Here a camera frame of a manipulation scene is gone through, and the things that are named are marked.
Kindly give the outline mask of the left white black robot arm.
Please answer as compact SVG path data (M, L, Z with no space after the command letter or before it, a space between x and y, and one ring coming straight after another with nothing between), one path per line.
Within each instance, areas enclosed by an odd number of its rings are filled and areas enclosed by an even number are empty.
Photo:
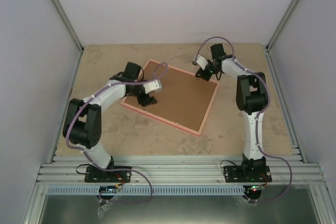
M122 72L112 76L96 93L70 100L62 134L66 145L80 150L89 161L84 173L86 182L111 182L130 172L130 167L116 167L113 157L100 142L102 114L116 101L128 96L135 97L142 107L157 103L150 94L161 89L160 78L145 80L139 77L141 73L144 73L141 66L128 62Z

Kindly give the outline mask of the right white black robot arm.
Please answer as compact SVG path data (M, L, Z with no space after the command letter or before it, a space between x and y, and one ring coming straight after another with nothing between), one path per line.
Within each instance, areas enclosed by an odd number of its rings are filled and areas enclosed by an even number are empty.
M246 138L239 171L244 180L252 182L267 172L262 145L262 120L269 105L265 74L244 67L234 55L226 54L222 44L212 45L211 55L212 60L194 56L193 64L199 66L195 77L208 81L225 73L236 80L236 105L244 117Z

